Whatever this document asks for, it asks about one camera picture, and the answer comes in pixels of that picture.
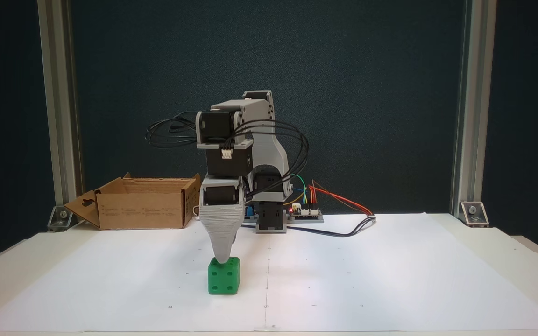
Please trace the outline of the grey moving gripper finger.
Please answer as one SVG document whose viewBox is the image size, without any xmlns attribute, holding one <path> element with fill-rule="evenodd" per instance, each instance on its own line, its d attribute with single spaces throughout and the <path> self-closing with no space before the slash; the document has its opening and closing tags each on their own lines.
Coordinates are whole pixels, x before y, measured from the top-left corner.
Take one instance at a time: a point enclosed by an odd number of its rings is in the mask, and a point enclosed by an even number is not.
<svg viewBox="0 0 538 336">
<path fill-rule="evenodd" d="M 230 230 L 231 230 L 231 240 L 230 244 L 232 245 L 235 242 L 238 229 L 241 228 L 243 222 L 245 221 L 245 216 L 236 216 L 232 217 L 230 221 Z"/>
</svg>

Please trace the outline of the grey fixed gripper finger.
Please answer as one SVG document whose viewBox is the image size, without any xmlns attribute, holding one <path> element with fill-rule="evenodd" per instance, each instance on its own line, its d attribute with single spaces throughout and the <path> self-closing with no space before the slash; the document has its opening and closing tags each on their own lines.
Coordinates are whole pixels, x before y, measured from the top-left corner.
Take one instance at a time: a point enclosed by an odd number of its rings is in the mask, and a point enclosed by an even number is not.
<svg viewBox="0 0 538 336">
<path fill-rule="evenodd" d="M 215 259 L 225 264 L 230 259 L 232 245 L 230 244 L 232 217 L 245 215 L 245 206 L 205 206 L 200 207 L 199 217 L 211 239 Z"/>
</svg>

